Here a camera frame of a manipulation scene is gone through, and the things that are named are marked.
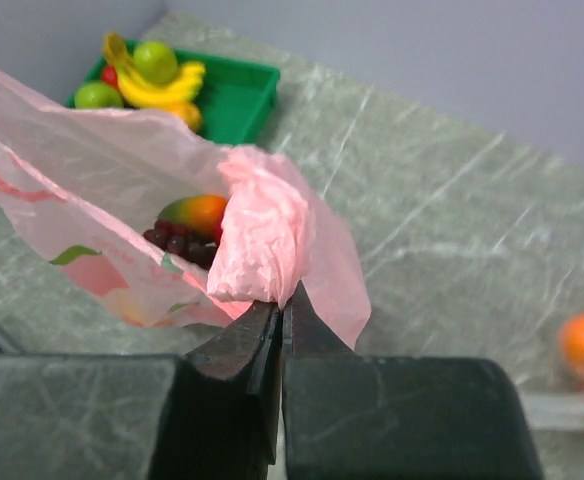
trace toy banana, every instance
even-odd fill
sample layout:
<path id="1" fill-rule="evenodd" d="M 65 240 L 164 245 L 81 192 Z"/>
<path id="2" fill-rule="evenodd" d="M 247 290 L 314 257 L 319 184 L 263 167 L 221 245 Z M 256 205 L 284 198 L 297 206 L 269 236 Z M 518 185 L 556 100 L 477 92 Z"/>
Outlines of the toy banana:
<path id="1" fill-rule="evenodd" d="M 166 86 L 147 82 L 134 67 L 124 40 L 116 33 L 106 35 L 103 55 L 107 63 L 117 71 L 121 94 L 130 105 L 137 108 L 160 108 L 189 102 L 198 95 L 203 86 L 205 66 L 200 62 L 182 64 L 176 79 Z"/>

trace plastic bag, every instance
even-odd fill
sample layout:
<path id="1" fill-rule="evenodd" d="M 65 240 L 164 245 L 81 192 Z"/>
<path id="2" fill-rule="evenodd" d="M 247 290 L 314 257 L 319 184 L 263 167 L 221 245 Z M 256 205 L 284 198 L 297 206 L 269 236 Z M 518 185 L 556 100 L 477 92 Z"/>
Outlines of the plastic bag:
<path id="1" fill-rule="evenodd" d="M 139 232 L 176 198 L 230 196 L 208 274 Z M 154 110 L 69 110 L 0 72 L 0 206 L 39 255 L 133 325 L 225 326 L 303 280 L 348 345 L 370 316 L 350 231 L 292 162 Z"/>

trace printed leaf design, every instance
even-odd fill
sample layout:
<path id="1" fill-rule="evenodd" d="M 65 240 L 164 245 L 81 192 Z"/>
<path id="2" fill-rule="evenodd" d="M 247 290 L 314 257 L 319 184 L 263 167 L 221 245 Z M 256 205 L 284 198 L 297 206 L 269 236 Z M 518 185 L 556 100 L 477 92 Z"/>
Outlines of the printed leaf design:
<path id="1" fill-rule="evenodd" d="M 163 255 L 161 266 L 170 272 L 178 273 L 179 275 L 183 274 L 183 270 L 172 263 L 172 260 L 170 260 L 170 255 L 167 253 Z"/>
<path id="2" fill-rule="evenodd" d="M 194 305 L 194 303 L 192 303 L 192 302 L 191 302 L 191 303 L 175 303 L 175 304 L 174 304 L 174 305 L 172 305 L 172 306 L 170 307 L 170 309 L 168 310 L 168 314 L 170 314 L 170 313 L 174 313 L 174 312 L 176 312 L 177 310 L 181 310 L 182 308 L 185 308 L 185 307 L 187 307 L 187 306 L 189 306 L 189 305 Z"/>
<path id="3" fill-rule="evenodd" d="M 68 265 L 83 255 L 98 256 L 101 255 L 101 252 L 84 247 L 83 245 L 73 245 L 67 250 L 61 252 L 61 254 L 54 260 L 50 260 L 49 263 L 56 266 Z"/>

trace green tray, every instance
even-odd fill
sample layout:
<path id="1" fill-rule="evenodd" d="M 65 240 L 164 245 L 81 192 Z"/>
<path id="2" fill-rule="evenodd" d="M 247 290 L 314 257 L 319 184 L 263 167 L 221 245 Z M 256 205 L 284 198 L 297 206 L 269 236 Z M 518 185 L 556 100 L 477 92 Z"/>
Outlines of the green tray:
<path id="1" fill-rule="evenodd" d="M 132 52 L 137 41 L 126 40 Z M 204 85 L 194 103 L 203 115 L 199 134 L 222 145 L 254 143 L 276 105 L 276 85 L 281 72 L 266 65 L 174 49 L 179 62 L 197 60 L 206 68 Z M 105 67 L 103 56 L 83 83 L 98 80 Z M 74 108 L 74 94 L 65 106 Z"/>

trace red apple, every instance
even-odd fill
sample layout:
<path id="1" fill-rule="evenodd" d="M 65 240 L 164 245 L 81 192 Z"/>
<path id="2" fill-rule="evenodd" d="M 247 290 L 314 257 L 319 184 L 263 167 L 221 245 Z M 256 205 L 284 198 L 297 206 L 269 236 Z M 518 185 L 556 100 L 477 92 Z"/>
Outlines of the red apple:
<path id="1" fill-rule="evenodd" d="M 119 89 L 119 81 L 116 70 L 112 65 L 108 65 L 103 69 L 101 72 L 101 81 L 116 88 L 117 90 Z"/>

